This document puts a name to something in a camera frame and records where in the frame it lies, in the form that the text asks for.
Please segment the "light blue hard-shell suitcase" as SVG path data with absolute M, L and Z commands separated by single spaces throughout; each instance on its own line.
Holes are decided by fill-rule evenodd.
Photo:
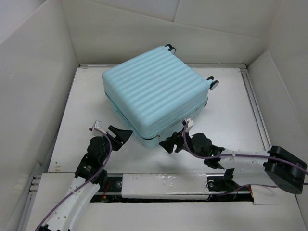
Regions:
M 154 148 L 197 117 L 218 85 L 175 56 L 175 48 L 159 46 L 102 74 L 104 92 L 118 117 L 139 142 Z

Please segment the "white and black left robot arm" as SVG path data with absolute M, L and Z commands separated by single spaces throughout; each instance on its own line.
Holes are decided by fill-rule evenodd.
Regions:
M 122 130 L 111 125 L 108 131 L 104 131 L 100 121 L 95 121 L 89 131 L 93 137 L 77 166 L 65 197 L 37 225 L 37 231 L 77 229 L 82 213 L 93 196 L 109 187 L 105 166 L 111 153 L 120 150 L 133 133 L 131 130 Z

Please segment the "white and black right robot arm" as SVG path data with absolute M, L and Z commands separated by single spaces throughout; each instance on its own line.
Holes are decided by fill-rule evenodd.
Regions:
M 307 164 L 280 146 L 272 146 L 268 151 L 242 152 L 213 145 L 203 133 L 189 135 L 180 131 L 159 143 L 168 153 L 181 150 L 189 152 L 212 169 L 223 169 L 224 188 L 262 185 L 278 187 L 291 193 L 301 194 L 305 185 Z

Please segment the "black base rail with white cover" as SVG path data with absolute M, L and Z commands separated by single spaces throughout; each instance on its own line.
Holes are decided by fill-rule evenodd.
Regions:
M 232 186 L 213 191 L 221 174 L 124 173 L 109 174 L 106 186 L 94 194 L 92 203 L 253 202 L 249 187 Z

